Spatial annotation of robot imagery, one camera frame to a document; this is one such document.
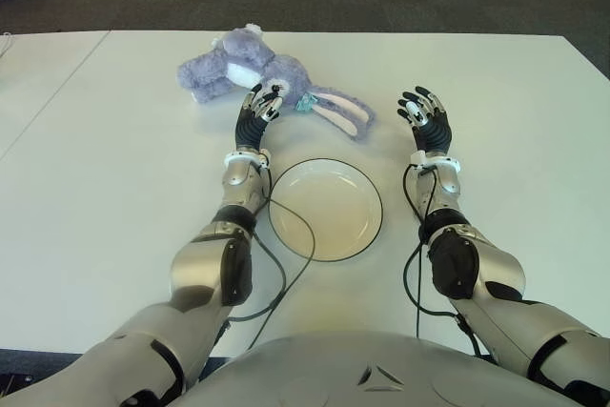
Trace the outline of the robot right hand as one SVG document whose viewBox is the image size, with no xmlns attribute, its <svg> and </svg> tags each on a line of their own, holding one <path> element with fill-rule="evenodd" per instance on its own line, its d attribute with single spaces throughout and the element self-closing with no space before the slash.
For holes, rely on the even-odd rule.
<svg viewBox="0 0 610 407">
<path fill-rule="evenodd" d="M 414 92 L 403 92 L 397 103 L 396 112 L 411 127 L 419 151 L 449 152 L 452 129 L 447 111 L 436 94 L 424 87 L 416 86 Z"/>
</svg>

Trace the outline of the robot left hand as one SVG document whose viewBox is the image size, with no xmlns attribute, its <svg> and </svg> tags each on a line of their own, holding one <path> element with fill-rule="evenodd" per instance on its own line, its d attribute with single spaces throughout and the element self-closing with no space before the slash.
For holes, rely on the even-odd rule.
<svg viewBox="0 0 610 407">
<path fill-rule="evenodd" d="M 238 150 L 260 150 L 267 126 L 279 117 L 283 103 L 280 89 L 279 85 L 272 85 L 268 92 L 262 93 L 262 85 L 257 84 L 246 94 L 234 128 Z"/>
</svg>

